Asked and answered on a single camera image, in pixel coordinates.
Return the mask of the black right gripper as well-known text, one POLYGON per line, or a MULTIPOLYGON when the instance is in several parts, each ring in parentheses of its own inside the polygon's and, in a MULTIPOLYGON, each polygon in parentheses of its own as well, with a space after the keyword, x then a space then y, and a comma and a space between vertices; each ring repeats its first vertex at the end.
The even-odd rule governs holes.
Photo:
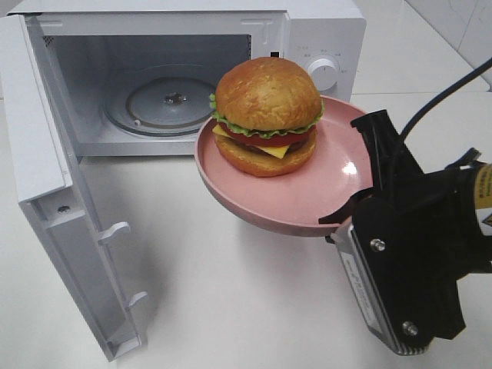
POLYGON ((343 224, 352 218, 369 251, 376 244, 386 246, 371 260, 408 277, 489 274, 491 166, 474 162, 423 175, 405 144, 391 164, 400 135, 387 110, 355 118, 351 127, 367 149, 374 194, 356 192, 318 223, 343 224))

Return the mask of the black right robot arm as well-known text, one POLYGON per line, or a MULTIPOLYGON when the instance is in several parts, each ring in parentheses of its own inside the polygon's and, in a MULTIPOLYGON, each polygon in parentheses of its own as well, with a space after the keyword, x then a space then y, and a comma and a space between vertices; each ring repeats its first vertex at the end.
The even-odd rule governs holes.
POLYGON ((399 148, 388 113, 351 122, 370 159, 372 185, 355 192, 321 224, 351 220, 358 235, 388 232, 395 261, 461 278, 491 272, 491 166, 471 148, 445 169, 424 173, 406 146, 399 148))

